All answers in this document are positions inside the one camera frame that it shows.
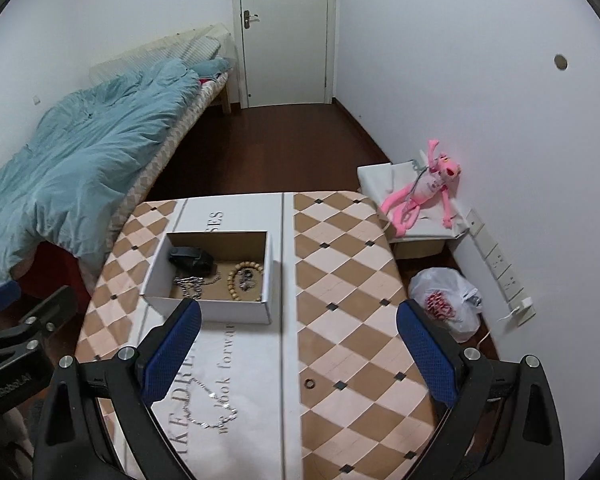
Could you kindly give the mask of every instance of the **plush toy head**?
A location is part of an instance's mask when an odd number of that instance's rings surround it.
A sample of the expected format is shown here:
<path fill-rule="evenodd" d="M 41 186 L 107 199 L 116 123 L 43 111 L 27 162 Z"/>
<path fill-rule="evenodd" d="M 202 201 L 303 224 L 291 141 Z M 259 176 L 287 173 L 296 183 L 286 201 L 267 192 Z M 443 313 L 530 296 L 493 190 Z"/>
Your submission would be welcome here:
<path fill-rule="evenodd" d="M 442 179 L 447 182 L 455 180 L 460 173 L 462 173 L 460 165 L 448 158 L 446 153 L 440 153 L 438 164 L 440 167 L 440 175 L 442 176 Z"/>

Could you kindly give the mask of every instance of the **door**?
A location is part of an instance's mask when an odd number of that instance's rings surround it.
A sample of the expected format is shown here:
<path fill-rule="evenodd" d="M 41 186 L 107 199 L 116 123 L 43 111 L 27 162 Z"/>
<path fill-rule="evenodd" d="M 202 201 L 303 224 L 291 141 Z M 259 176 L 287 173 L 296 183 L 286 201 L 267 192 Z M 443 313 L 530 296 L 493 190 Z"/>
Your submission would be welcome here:
<path fill-rule="evenodd" d="M 241 0 L 250 107 L 323 103 L 327 0 Z"/>

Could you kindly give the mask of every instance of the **blue blanket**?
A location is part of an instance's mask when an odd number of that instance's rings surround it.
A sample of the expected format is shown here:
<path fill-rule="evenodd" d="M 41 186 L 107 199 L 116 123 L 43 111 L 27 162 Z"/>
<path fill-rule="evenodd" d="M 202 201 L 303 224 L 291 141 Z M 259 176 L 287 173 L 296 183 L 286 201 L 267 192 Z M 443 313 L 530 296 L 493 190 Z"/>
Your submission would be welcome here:
<path fill-rule="evenodd" d="M 177 59 L 68 95 L 0 170 L 0 285 L 43 240 L 97 275 L 107 226 L 200 90 Z"/>

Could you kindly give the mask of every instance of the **pink panther stuffed animal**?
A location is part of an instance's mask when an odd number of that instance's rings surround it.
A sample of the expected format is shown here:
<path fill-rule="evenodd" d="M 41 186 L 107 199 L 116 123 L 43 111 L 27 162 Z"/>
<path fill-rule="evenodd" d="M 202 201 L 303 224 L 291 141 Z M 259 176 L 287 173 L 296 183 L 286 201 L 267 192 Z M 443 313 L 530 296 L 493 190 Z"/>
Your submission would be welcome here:
<path fill-rule="evenodd" d="M 420 214 L 422 206 L 442 193 L 442 203 L 445 216 L 442 225 L 451 229 L 451 206 L 449 204 L 448 184 L 455 180 L 462 169 L 452 161 L 446 153 L 440 153 L 440 158 L 434 158 L 434 151 L 440 142 L 429 141 L 429 168 L 425 173 L 400 191 L 389 195 L 380 208 L 385 215 L 394 209 L 392 224 L 396 228 L 396 237 L 402 238 L 413 227 Z"/>

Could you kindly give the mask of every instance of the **wooden floor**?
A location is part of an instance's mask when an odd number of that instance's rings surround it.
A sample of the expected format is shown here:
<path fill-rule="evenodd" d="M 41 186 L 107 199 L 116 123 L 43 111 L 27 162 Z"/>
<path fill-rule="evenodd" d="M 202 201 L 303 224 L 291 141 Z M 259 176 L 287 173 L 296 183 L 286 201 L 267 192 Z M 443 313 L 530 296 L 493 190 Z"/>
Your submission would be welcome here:
<path fill-rule="evenodd" d="M 356 168 L 384 162 L 388 159 L 379 148 L 361 136 L 360 127 L 336 105 L 250 108 L 232 116 L 213 107 L 182 141 L 147 200 L 357 190 Z M 401 262 L 405 286 L 417 272 L 432 266 L 457 267 L 448 251 Z M 0 316 L 0 329 L 16 324 L 30 305 L 29 299 L 8 308 Z M 76 317 L 49 340 L 53 361 L 74 351 L 81 325 L 82 317 Z M 496 358 L 490 340 L 482 349 Z"/>

